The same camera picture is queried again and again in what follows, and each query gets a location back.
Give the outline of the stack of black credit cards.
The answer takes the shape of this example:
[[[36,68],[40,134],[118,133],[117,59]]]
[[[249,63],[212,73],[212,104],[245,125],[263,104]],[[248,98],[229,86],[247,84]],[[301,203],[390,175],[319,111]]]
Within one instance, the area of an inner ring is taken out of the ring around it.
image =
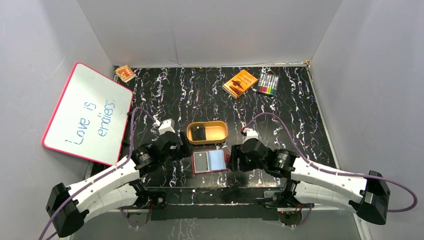
[[[193,141],[206,140],[206,128],[204,125],[199,124],[191,127],[191,136]]]

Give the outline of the orange oval tray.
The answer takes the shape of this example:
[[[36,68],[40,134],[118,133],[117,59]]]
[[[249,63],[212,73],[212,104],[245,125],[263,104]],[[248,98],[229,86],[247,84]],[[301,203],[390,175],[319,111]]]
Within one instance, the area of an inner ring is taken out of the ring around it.
[[[193,141],[191,127],[196,125],[204,125],[206,140]],[[192,145],[211,145],[224,143],[228,137],[229,131],[228,126],[224,121],[214,120],[206,122],[192,122],[187,128],[187,138]]]

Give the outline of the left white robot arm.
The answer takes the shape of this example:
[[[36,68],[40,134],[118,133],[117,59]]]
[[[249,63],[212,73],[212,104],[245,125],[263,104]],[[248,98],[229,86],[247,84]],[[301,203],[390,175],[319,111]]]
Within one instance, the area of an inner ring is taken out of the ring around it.
[[[140,179],[169,161],[192,156],[186,133],[166,131],[157,140],[140,145],[130,156],[78,183],[55,185],[46,211],[58,237],[77,232],[90,219],[110,210],[135,206],[164,209],[166,193],[148,190]]]

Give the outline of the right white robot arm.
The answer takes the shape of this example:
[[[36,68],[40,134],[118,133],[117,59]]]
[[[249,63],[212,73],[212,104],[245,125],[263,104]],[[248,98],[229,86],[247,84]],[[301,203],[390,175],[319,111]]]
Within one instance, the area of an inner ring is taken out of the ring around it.
[[[375,224],[387,222],[390,189],[382,175],[370,171],[354,176],[322,164],[306,162],[287,149],[271,149],[256,138],[231,147],[227,166],[234,172],[255,169],[285,179],[282,191],[265,196],[262,204],[269,208],[320,204],[355,213]]]

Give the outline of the red card holder wallet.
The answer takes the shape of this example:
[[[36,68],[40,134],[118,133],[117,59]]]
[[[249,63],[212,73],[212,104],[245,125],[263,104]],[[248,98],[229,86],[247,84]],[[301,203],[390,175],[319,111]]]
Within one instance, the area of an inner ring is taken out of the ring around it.
[[[208,159],[208,171],[203,173],[194,173],[194,160],[193,155],[195,152],[207,152]],[[215,173],[215,172],[224,172],[227,171],[227,163],[230,160],[230,155],[224,149],[209,149],[204,151],[195,151],[192,155],[192,172],[195,175],[206,174],[206,173]]]

